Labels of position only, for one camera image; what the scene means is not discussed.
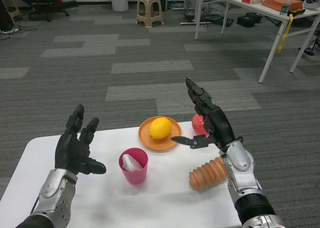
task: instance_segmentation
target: robotic arm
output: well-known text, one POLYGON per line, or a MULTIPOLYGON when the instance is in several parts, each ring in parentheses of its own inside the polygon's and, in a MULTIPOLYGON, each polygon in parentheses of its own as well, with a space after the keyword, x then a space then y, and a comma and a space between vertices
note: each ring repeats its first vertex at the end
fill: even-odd
MULTIPOLYGON (((242 138, 235 138, 222 109, 214 105, 208 92, 191 79, 186 79, 186 86, 195 111, 204 117, 204 128, 209 136, 199 135, 193 140, 185 138, 185 144, 190 144, 193 149, 207 147, 209 143, 218 146, 228 174, 228 189, 242 228, 285 228, 255 178, 253 157, 244 149, 242 138)), ((172 139, 179 142, 178 138, 181 140, 184 137, 172 139)))
POLYGON ((104 174, 106 167, 89 158, 94 133, 99 124, 94 118, 81 132, 84 107, 79 104, 69 117, 65 133, 55 150, 55 169, 49 172, 31 214, 17 228, 64 228, 71 217, 71 202, 75 195, 77 174, 104 174))

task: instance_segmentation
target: yellow lemon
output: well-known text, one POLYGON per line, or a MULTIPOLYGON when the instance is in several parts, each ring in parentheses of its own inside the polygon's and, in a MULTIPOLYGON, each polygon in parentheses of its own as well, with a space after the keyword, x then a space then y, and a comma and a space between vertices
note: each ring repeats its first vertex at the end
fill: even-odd
POLYGON ((150 135, 152 139, 166 138, 172 129, 172 123, 167 118, 161 117, 155 119, 150 126, 150 135))

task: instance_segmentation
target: orange plate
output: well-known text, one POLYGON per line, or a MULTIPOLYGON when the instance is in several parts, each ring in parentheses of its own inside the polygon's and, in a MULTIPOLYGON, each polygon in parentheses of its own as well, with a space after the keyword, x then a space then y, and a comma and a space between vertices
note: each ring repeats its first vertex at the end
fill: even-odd
POLYGON ((167 151, 168 149, 171 149, 177 144, 176 142, 172 141, 171 138, 174 136, 181 136, 181 135, 182 135, 182 130, 179 124, 175 120, 165 116, 156 116, 156 117, 147 119, 145 122, 142 123, 142 125, 139 128, 139 138, 141 142, 149 149, 153 149, 155 151, 167 151), (167 118, 172 122, 171 133, 166 138, 163 138, 163 139, 152 139, 150 136, 150 125, 152 121, 160 117, 167 118))

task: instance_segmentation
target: yellow lanyard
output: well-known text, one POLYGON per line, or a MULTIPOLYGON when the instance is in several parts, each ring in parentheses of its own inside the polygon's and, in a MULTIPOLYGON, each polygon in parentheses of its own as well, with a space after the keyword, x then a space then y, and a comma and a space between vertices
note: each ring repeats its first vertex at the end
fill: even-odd
POLYGON ((288 33, 289 33, 290 28, 291 28, 291 24, 292 24, 292 21, 293 21, 293 20, 294 20, 294 16, 293 16, 292 14, 290 14, 290 22, 289 22, 289 24, 288 24, 288 26, 287 26, 287 28, 286 28, 286 30, 285 30, 285 33, 284 33, 284 36, 283 36, 283 38, 282 38, 281 44, 280 44, 280 46, 279 46, 279 48, 278 48, 278 53, 281 52, 282 47, 283 47, 284 44, 285 44, 285 41, 286 41, 286 39, 287 39, 287 36, 288 36, 288 33))

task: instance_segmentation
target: floor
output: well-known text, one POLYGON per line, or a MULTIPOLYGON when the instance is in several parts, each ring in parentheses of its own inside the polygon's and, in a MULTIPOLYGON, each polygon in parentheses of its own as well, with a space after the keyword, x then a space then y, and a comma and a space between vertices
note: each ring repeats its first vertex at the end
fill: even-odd
MULTIPOLYGON (((232 9, 230 17, 245 14, 232 9)), ((166 115, 194 113, 184 85, 192 78, 225 111, 256 162, 256 176, 289 227, 320 225, 320 49, 288 72, 304 35, 288 38, 263 84, 258 83, 278 28, 266 19, 254 28, 234 24, 180 26, 180 11, 163 26, 135 24, 135 7, 80 6, 70 17, 0 42, 0 197, 26 144, 62 134, 77 106, 99 130, 139 126, 166 115)))

